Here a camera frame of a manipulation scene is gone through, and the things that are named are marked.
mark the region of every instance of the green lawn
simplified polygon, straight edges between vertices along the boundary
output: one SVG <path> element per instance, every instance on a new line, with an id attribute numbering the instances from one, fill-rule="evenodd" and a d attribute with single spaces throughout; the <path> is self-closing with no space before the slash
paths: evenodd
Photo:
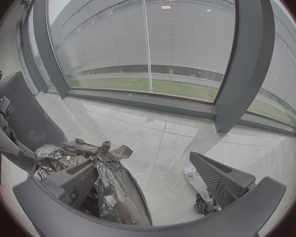
<path id="1" fill-rule="evenodd" d="M 118 89 L 149 92 L 148 79 L 135 78 L 70 81 L 70 86 L 72 88 Z M 152 80 L 152 89 L 154 93 L 193 98 L 206 102 L 213 102 L 218 92 L 218 89 L 206 86 L 160 80 Z M 295 118 L 256 99 L 252 102 L 248 111 L 281 121 L 293 127 L 296 126 Z"/>
<path id="2" fill-rule="evenodd" d="M 93 88 L 93 89 L 119 89 L 149 92 L 148 79 L 88 79 L 81 81 L 71 81 L 72 88 Z M 206 102 L 213 102 L 218 90 L 206 86 L 179 83 L 172 81 L 152 80 L 154 93 L 188 97 Z"/>
<path id="3" fill-rule="evenodd" d="M 268 105 L 264 102 L 259 100 L 253 100 L 252 104 L 250 105 L 248 111 L 257 113 L 278 121 L 281 121 L 285 124 L 291 125 L 296 127 L 296 119 L 290 116 L 289 114 L 277 109 L 271 105 Z"/>

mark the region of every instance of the trash bag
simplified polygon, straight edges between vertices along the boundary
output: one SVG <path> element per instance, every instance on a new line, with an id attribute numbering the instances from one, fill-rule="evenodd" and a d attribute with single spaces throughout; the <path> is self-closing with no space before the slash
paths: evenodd
<path id="1" fill-rule="evenodd" d="M 194 204 L 194 211 L 197 214 L 208 215 L 218 210 L 219 206 L 217 204 L 214 204 L 212 201 L 206 202 L 199 193 L 196 194 L 196 203 Z"/>
<path id="2" fill-rule="evenodd" d="M 81 139 L 62 143 L 61 147 L 44 145 L 36 150 L 35 166 L 28 177 L 41 181 L 47 175 L 65 169 L 61 162 L 63 156 L 70 156 L 69 166 L 90 158 L 99 178 L 80 210 L 114 222 L 151 226 L 152 219 L 144 194 L 136 179 L 120 163 L 133 151 L 127 146 L 109 151 L 110 146 L 109 141 L 97 147 Z"/>

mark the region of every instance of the black chair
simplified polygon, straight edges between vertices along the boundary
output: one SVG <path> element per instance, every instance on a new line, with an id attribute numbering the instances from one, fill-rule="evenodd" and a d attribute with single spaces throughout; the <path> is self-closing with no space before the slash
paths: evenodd
<path id="1" fill-rule="evenodd" d="M 29 89 L 22 72 L 15 72 L 0 82 L 0 99 L 7 97 L 14 110 L 8 119 L 9 128 L 17 139 L 28 149 L 35 152 L 45 144 L 60 146 L 68 142 L 62 129 L 48 116 Z M 14 164 L 29 171 L 34 159 L 17 158 L 4 154 Z"/>

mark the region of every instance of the street light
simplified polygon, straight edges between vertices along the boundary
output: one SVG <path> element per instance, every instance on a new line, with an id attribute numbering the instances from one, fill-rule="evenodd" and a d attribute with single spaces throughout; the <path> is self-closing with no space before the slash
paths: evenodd
<path id="1" fill-rule="evenodd" d="M 146 46 L 147 46 L 149 91 L 150 91 L 150 93 L 152 93 L 151 65 L 150 65 L 150 51 L 149 51 L 149 37 L 148 37 L 148 25 L 147 25 L 147 14 L 146 14 L 146 2 L 145 2 L 145 0 L 143 0 L 143 10 L 144 10 L 144 22 L 145 22 L 145 33 L 146 33 Z"/>

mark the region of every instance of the concrete floor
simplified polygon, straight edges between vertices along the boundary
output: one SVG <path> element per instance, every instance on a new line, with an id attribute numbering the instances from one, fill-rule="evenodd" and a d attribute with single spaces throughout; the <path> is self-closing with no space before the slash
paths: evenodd
<path id="1" fill-rule="evenodd" d="M 243 126 L 235 126 L 228 134 L 217 134 L 214 122 L 207 119 L 74 97 L 61 100 L 51 93 L 39 93 L 36 99 L 69 141 L 81 138 L 101 145 L 109 140 L 111 149 L 127 145 L 134 151 L 122 164 L 144 192 L 154 226 L 203 217 L 193 210 L 196 191 L 182 172 L 191 166 L 190 151 L 249 172 L 256 176 L 256 183 L 270 176 L 287 186 L 260 236 L 278 222 L 296 197 L 296 138 L 293 136 Z M 12 190 L 5 186 L 0 190 L 2 195 Z"/>

